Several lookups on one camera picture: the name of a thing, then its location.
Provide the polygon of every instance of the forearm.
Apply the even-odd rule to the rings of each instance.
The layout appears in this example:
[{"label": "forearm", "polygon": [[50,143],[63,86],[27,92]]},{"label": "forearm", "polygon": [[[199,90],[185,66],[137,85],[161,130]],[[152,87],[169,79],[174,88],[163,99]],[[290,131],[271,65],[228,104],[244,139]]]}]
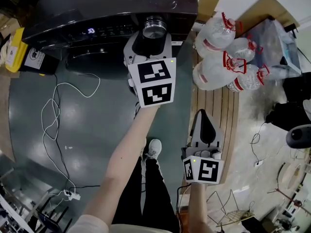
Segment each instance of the forearm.
[{"label": "forearm", "polygon": [[130,129],[114,150],[103,183],[84,214],[93,215],[108,226],[112,223],[120,196],[135,168],[158,106],[141,108]]},{"label": "forearm", "polygon": [[207,225],[205,184],[193,183],[189,200],[190,233],[212,233]]}]

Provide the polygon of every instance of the gray floor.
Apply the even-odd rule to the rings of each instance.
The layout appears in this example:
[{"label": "gray floor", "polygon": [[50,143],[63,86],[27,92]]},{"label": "gray floor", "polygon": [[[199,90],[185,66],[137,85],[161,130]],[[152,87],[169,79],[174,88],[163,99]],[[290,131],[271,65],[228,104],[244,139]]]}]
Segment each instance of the gray floor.
[{"label": "gray floor", "polygon": [[[148,138],[162,141],[163,151],[159,156],[159,163],[173,205],[176,203],[176,190],[183,177],[180,149],[185,146],[188,138],[192,85],[191,50],[190,42],[181,49],[177,58],[174,102],[160,108],[148,135]],[[87,95],[93,92],[98,82],[92,77],[68,72],[64,63],[60,64],[57,76],[59,83],[71,83]],[[15,166],[26,176],[20,179],[22,183],[26,184],[30,177],[35,177],[61,190],[66,179],[48,159],[41,141],[41,109],[52,97],[55,81],[53,76],[41,77],[33,73],[22,73],[19,79],[12,80],[9,117],[12,145],[17,160]],[[97,93],[89,99],[67,85],[59,90],[61,123],[58,142],[70,178],[77,186],[100,184],[112,151],[131,125],[137,100],[128,90],[125,79],[102,79]],[[51,106],[46,109],[44,120],[45,125],[53,121]],[[49,132],[54,135],[55,129]],[[51,158],[65,171],[55,142],[45,137],[45,143]],[[2,156],[0,163],[2,162],[7,164],[8,160]],[[64,203],[70,207],[69,213],[74,219],[81,214],[96,190],[97,188],[79,189],[82,197],[80,201]]]}]

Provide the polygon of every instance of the white sleeve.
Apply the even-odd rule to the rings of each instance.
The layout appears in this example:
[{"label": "white sleeve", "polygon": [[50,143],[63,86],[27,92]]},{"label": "white sleeve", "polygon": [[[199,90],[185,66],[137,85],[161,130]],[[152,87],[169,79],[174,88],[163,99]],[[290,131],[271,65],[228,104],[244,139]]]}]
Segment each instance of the white sleeve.
[{"label": "white sleeve", "polygon": [[108,233],[107,224],[91,215],[82,215],[68,233]]}]

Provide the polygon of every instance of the plastic water bottle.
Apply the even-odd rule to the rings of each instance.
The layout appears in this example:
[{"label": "plastic water bottle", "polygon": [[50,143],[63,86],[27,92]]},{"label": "plastic water bottle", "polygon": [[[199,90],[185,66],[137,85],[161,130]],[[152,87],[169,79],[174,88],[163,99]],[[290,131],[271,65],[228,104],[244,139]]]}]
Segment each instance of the plastic water bottle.
[{"label": "plastic water bottle", "polygon": [[202,90],[215,90],[234,81],[239,74],[245,74],[244,66],[238,66],[239,59],[234,59],[224,51],[208,52],[203,61],[198,63],[192,73],[194,83]]},{"label": "plastic water bottle", "polygon": [[247,38],[237,38],[225,50],[233,58],[245,59],[248,63],[255,57],[256,48],[255,41],[250,41]]},{"label": "plastic water bottle", "polygon": [[257,90],[263,84],[263,79],[270,73],[266,65],[258,68],[256,65],[247,65],[246,74],[238,76],[227,85],[231,91],[240,92],[244,90]]},{"label": "plastic water bottle", "polygon": [[222,15],[209,19],[195,39],[194,45],[202,58],[208,51],[223,51],[235,38],[235,21]]}]

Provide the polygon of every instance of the electrical outlet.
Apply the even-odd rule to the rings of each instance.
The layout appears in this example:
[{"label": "electrical outlet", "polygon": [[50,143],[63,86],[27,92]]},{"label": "electrical outlet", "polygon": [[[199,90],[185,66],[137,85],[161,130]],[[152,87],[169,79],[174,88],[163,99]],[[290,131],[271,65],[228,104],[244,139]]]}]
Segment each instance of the electrical outlet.
[{"label": "electrical outlet", "polygon": [[80,196],[80,194],[78,194],[78,193],[74,193],[74,192],[70,192],[70,191],[68,191],[68,190],[66,190],[66,189],[64,189],[64,194],[67,196],[67,197],[69,197],[69,200],[80,200],[81,199],[81,196]]},{"label": "electrical outlet", "polygon": [[263,160],[255,162],[254,167],[259,167],[259,166],[262,166],[262,165],[263,165]]}]

